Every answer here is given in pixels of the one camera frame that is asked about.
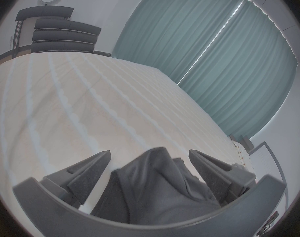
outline black cloth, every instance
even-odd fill
[[[211,190],[181,158],[153,148],[111,173],[92,215],[138,225],[193,219],[220,209]]]

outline white wall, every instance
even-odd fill
[[[290,205],[300,190],[300,63],[281,108],[250,140],[255,147],[266,141],[273,151],[286,178]]]
[[[73,7],[70,20],[102,28],[95,50],[111,53],[117,39],[141,0],[60,0],[53,5]],[[0,55],[11,49],[19,10],[41,5],[39,0],[17,0],[13,8],[0,23]],[[23,24],[20,46],[30,45],[35,19]]]

